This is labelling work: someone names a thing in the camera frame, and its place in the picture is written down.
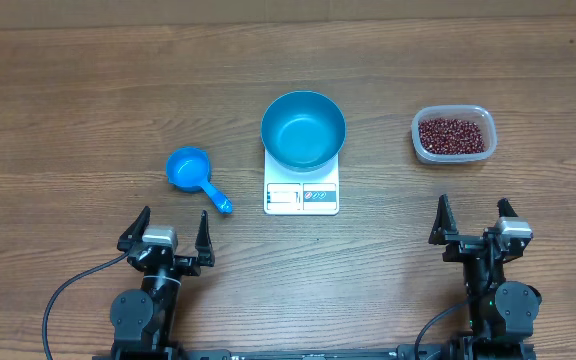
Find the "teal metal bowl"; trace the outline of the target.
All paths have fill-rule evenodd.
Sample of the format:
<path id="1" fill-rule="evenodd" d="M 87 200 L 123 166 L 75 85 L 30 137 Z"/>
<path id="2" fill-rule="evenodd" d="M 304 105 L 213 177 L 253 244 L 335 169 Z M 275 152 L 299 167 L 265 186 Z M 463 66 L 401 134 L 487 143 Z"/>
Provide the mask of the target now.
<path id="1" fill-rule="evenodd" d="M 347 138 L 340 107 L 315 91 L 281 95 L 264 112 L 260 138 L 269 155 L 294 171 L 319 169 L 337 156 Z"/>

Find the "white digital kitchen scale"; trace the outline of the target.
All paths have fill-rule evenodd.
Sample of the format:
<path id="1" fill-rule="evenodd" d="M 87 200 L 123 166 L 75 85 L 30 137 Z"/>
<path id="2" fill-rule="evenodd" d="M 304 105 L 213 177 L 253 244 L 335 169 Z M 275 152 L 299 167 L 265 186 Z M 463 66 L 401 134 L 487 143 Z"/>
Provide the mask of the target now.
<path id="1" fill-rule="evenodd" d="M 265 152 L 263 210 L 269 215 L 334 216 L 340 210 L 339 156 L 323 167 L 299 172 Z"/>

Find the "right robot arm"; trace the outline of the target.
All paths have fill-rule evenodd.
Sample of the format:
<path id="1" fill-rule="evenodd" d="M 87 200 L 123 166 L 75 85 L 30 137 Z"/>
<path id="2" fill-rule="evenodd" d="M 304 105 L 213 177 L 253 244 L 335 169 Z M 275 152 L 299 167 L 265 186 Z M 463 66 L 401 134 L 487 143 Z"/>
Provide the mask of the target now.
<path id="1" fill-rule="evenodd" d="M 467 332 L 451 337 L 435 355 L 438 359 L 534 359 L 534 347 L 524 341 L 534 332 L 533 322 L 542 303 L 540 292 L 527 284 L 509 281 L 504 265 L 523 256 L 534 234 L 509 201 L 497 202 L 499 217 L 479 236 L 462 235 L 447 195 L 439 197 L 429 235 L 432 245 L 443 245 L 445 262 L 463 265 L 466 300 L 436 315 L 418 334 L 413 352 L 421 357 L 421 340 L 437 321 L 466 307 Z"/>

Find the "clear plastic container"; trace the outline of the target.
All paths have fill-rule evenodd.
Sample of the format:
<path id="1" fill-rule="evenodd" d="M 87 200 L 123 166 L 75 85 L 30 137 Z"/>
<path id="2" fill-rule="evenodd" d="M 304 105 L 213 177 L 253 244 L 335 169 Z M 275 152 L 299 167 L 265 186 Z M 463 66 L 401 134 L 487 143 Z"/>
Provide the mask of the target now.
<path id="1" fill-rule="evenodd" d="M 420 110 L 411 125 L 417 159 L 462 164 L 489 158 L 498 145 L 491 114 L 478 105 L 439 105 Z"/>

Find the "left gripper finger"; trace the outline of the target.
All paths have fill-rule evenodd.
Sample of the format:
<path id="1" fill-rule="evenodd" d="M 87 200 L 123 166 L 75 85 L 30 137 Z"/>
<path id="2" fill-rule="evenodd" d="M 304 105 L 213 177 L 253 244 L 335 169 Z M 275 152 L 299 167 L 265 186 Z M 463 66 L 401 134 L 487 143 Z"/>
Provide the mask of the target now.
<path id="1" fill-rule="evenodd" d="M 117 249 L 128 252 L 134 245 L 142 241 L 143 234 L 149 225 L 151 210 L 145 206 L 136 220 L 119 236 Z"/>
<path id="2" fill-rule="evenodd" d="M 197 262 L 200 266 L 214 266 L 215 254 L 210 239 L 208 213 L 206 210 L 203 210 L 201 213 L 201 221 L 195 241 L 195 249 L 197 250 Z"/>

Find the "blue plastic measuring scoop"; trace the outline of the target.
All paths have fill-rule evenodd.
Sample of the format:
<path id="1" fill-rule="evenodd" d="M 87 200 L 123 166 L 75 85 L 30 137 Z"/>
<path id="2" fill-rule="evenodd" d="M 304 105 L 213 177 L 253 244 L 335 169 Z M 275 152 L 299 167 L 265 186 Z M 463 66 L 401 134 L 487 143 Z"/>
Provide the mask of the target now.
<path id="1" fill-rule="evenodd" d="M 221 214 L 231 214 L 233 204 L 211 182 L 211 164 L 207 153 L 196 147 L 183 147 L 173 152 L 166 163 L 170 184 L 184 192 L 203 191 Z"/>

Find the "red beans in container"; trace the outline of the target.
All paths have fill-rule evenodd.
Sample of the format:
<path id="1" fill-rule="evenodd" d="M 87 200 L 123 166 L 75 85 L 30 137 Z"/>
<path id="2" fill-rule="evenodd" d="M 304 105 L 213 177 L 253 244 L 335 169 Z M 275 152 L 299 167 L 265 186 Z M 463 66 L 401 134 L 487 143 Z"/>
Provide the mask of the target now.
<path id="1" fill-rule="evenodd" d="M 480 127 L 470 121 L 434 118 L 419 123 L 422 147 L 437 155 L 465 155 L 485 151 Z"/>

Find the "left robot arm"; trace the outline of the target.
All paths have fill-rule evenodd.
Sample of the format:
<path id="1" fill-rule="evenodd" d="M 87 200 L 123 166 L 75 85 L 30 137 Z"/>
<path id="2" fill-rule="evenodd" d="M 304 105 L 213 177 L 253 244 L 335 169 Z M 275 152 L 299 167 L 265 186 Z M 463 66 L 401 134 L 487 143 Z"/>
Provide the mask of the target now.
<path id="1" fill-rule="evenodd" d="M 138 289 L 113 300 L 109 318 L 114 327 L 110 359 L 187 359 L 180 343 L 172 341 L 176 304 L 183 277 L 198 277 L 215 264 L 208 214 L 201 213 L 195 256 L 176 253 L 177 232 L 172 226 L 151 225 L 145 207 L 122 233 L 117 249 L 143 274 Z"/>

